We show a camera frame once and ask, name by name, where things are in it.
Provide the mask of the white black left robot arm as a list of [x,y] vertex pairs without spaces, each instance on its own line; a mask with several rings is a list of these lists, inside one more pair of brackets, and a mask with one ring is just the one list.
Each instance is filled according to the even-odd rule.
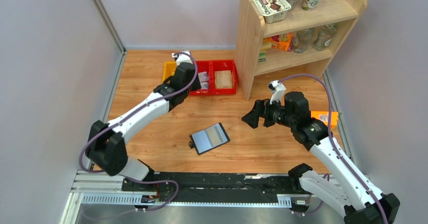
[[157,86],[140,104],[107,123],[95,122],[90,130],[85,156],[109,176],[122,175],[135,180],[142,191],[154,185],[151,169],[127,154],[126,144],[156,118],[184,102],[191,91],[200,88],[194,63],[180,63],[174,75]]

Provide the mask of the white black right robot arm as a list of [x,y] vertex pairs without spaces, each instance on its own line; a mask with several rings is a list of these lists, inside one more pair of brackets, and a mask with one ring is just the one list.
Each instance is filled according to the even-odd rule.
[[264,119],[264,127],[289,127],[295,140],[316,156],[339,183],[334,185],[302,163],[289,170],[289,189],[316,195],[339,213],[344,223],[393,223],[400,206],[398,198],[393,193],[383,193],[362,174],[337,139],[330,136],[327,125],[311,116],[302,92],[289,92],[284,100],[284,105],[270,99],[256,100],[242,121],[253,129],[258,127],[260,118]]

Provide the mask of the black leather card holder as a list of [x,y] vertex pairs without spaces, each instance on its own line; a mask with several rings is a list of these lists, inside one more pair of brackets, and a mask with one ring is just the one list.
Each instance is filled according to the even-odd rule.
[[217,123],[191,134],[189,147],[195,149],[198,155],[202,155],[230,142],[230,140],[222,123]]

